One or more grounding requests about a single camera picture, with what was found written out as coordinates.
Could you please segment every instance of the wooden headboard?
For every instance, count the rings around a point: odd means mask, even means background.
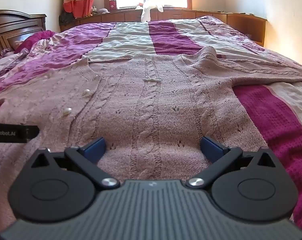
[[[45,30],[45,14],[28,15],[0,10],[0,52],[12,48],[15,41],[23,41],[33,33]]]

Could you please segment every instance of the red box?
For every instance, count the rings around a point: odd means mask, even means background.
[[[116,10],[116,0],[110,1],[110,10]]]

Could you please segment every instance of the bed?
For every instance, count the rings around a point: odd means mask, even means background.
[[[0,52],[12,48],[15,41],[25,40],[33,33],[45,30],[45,14],[0,10]]]
[[[302,66],[214,17],[87,24],[41,40],[0,76],[0,122],[40,128],[26,145],[0,144],[0,230],[14,221],[8,188],[40,146],[103,136],[98,166],[120,181],[187,179],[209,165],[204,135],[270,147],[298,188],[302,229]]]

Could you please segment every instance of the pillow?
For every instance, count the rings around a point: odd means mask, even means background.
[[[0,59],[4,58],[4,57],[7,57],[7,56],[10,56],[12,54],[14,54],[14,50],[12,48],[3,49],[0,52]]]
[[[31,50],[33,44],[35,44],[36,42],[40,41],[40,40],[47,40],[49,38],[51,38],[53,35],[55,34],[55,32],[52,31],[43,31],[43,32],[37,32],[33,35],[31,35],[30,37],[28,37],[21,45],[19,45],[17,47],[17,49],[14,51],[14,53],[20,53],[22,51],[22,49],[26,48],[28,51]]]
[[[12,62],[14,62],[15,60],[17,60],[22,54],[13,54],[4,58],[0,59],[0,72],[7,68]]]

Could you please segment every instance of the cable knit pattern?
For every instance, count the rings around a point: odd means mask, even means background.
[[[244,150],[266,145],[232,87],[279,81],[302,81],[302,67],[218,60],[205,47],[190,56],[84,58],[7,88],[0,122],[35,124],[40,134],[25,145],[0,144],[0,230],[14,221],[8,189],[38,147],[62,151],[103,136],[98,166],[117,179],[187,179],[208,165],[204,135]],[[64,116],[66,107],[72,111]]]

